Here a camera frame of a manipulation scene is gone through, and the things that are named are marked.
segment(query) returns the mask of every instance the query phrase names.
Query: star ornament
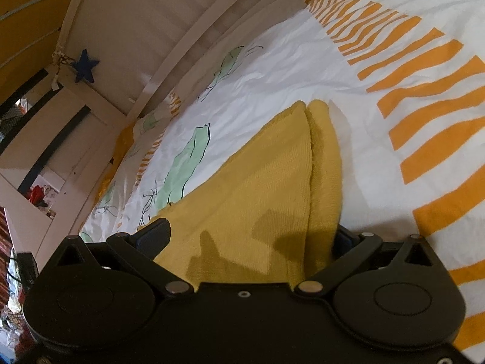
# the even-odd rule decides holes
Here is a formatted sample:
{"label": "star ornament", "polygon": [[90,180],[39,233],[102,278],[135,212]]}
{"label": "star ornament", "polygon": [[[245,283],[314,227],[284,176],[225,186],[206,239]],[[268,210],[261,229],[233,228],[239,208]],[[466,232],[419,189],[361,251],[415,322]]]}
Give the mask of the star ornament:
{"label": "star ornament", "polygon": [[98,65],[99,60],[89,60],[88,51],[83,50],[78,62],[72,62],[71,66],[76,70],[75,82],[85,79],[89,83],[94,83],[92,69]]}

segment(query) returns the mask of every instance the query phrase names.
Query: yellow knit garment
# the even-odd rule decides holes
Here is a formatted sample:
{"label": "yellow knit garment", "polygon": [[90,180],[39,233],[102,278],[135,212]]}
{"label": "yellow knit garment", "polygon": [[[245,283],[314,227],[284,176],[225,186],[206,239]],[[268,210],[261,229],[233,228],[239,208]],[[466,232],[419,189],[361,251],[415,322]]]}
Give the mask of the yellow knit garment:
{"label": "yellow knit garment", "polygon": [[328,264],[340,208],[328,107],[298,101],[151,220],[164,217],[172,230],[155,262],[196,288],[204,281],[295,286]]}

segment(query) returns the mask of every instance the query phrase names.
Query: wooden bed frame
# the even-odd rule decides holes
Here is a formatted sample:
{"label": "wooden bed frame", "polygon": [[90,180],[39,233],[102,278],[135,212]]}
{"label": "wooden bed frame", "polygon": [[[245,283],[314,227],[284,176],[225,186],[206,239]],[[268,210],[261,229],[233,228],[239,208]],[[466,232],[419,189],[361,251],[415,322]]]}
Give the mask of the wooden bed frame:
{"label": "wooden bed frame", "polygon": [[[62,24],[57,49],[62,51],[76,12],[82,0],[71,0]],[[237,0],[216,0],[200,19],[176,44],[156,73],[151,77],[132,110],[124,115],[110,102],[85,83],[74,83],[74,73],[62,67],[59,83],[64,86],[46,106],[26,124],[3,154],[0,155],[0,206],[6,209],[8,226],[17,252],[32,252],[39,269],[45,265],[55,248],[68,234],[77,234],[92,210],[96,187],[110,166],[113,149],[120,131],[136,120],[162,82],[183,58],[190,47]],[[285,17],[269,23],[265,12],[280,0],[261,0],[185,75],[179,94],[190,102],[210,82],[212,68],[220,64],[234,40],[254,37]],[[55,67],[48,67],[49,75],[31,90],[38,97],[45,94],[52,83]],[[49,146],[53,137],[72,116],[88,106],[88,116],[71,132],[41,175],[60,190],[50,219],[17,191],[37,157]]]}

